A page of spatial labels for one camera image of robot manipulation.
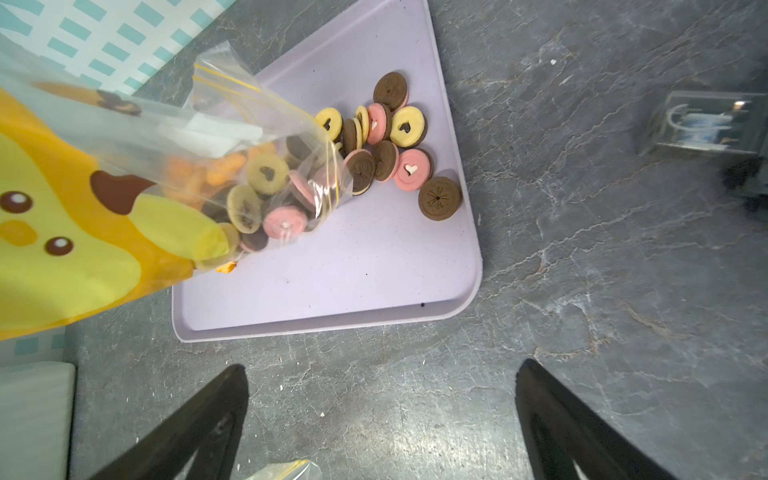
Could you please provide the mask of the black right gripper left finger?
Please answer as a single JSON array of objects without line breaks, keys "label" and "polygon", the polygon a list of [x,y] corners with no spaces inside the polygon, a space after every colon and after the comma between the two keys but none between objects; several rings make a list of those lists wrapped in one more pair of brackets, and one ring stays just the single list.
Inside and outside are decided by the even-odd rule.
[{"label": "black right gripper left finger", "polygon": [[249,402],[245,367],[230,365],[95,479],[228,479]]}]

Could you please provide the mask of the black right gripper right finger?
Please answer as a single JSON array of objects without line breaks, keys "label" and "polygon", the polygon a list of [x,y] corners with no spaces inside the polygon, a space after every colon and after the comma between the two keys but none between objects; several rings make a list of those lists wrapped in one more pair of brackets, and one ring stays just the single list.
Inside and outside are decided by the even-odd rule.
[{"label": "black right gripper right finger", "polygon": [[672,479],[534,359],[516,374],[515,400],[536,479]]}]

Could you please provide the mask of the ziploc bag of mixed cookies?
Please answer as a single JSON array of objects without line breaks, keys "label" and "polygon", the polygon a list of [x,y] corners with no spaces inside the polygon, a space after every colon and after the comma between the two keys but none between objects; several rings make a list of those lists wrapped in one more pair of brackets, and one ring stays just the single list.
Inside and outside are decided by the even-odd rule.
[{"label": "ziploc bag of mixed cookies", "polygon": [[314,230],[350,195],[330,136],[228,43],[181,107],[1,42],[1,336],[63,327]]}]

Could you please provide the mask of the ziploc bag near right arm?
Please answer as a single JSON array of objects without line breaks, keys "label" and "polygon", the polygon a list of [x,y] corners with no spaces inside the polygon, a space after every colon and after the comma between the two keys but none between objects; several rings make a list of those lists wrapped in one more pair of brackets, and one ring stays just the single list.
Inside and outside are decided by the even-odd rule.
[{"label": "ziploc bag near right arm", "polygon": [[268,464],[247,480],[322,480],[320,467],[311,460]]}]

